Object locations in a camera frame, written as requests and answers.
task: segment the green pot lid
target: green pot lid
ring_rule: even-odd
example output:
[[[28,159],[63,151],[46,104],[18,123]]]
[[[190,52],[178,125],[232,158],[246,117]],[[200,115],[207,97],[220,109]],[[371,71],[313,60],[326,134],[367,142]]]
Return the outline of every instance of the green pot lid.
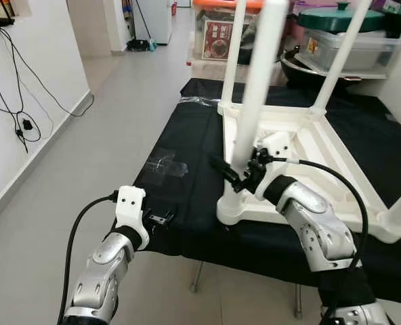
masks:
[[[325,30],[330,33],[346,32],[355,10],[346,9],[348,3],[338,2],[337,8],[313,8],[303,10],[298,16],[298,25]],[[384,14],[368,10],[360,32],[383,29]]]

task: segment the black cloth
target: black cloth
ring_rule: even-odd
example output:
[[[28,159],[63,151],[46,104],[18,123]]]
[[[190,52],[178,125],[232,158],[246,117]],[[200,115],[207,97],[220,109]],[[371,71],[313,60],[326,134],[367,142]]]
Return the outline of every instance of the black cloth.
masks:
[[[234,102],[240,102],[243,85],[236,84]],[[183,97],[220,98],[221,81],[192,79]],[[271,87],[267,104],[310,106],[316,93]],[[381,199],[390,207],[401,195],[401,126],[386,118],[387,108],[375,97],[347,95],[332,98],[327,115]],[[211,263],[263,274],[280,280],[316,286],[298,237],[287,225],[241,221],[222,225],[215,216],[224,190],[221,175],[209,166],[209,156],[223,156],[221,116],[213,102],[184,102],[176,106],[151,156],[174,152],[173,161],[186,163],[183,177],[166,176],[153,183],[142,170],[135,185],[145,189],[145,209],[175,217],[168,227],[148,224],[147,249],[166,255],[183,255]],[[385,244],[369,236],[363,257],[365,272],[375,295],[401,302],[401,239]]]

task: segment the metal table leg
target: metal table leg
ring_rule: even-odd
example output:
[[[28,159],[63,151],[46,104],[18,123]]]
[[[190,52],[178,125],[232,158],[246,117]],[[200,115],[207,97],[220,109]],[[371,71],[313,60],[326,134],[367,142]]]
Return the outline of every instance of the metal table leg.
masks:
[[[303,318],[300,284],[294,284],[294,317],[297,318],[298,320],[301,320]]]
[[[203,267],[204,261],[199,262],[198,269],[196,271],[196,275],[193,279],[193,282],[190,285],[190,292],[191,293],[196,293],[198,290],[198,283],[199,283],[199,278],[201,277],[201,272],[202,272],[202,267]]]

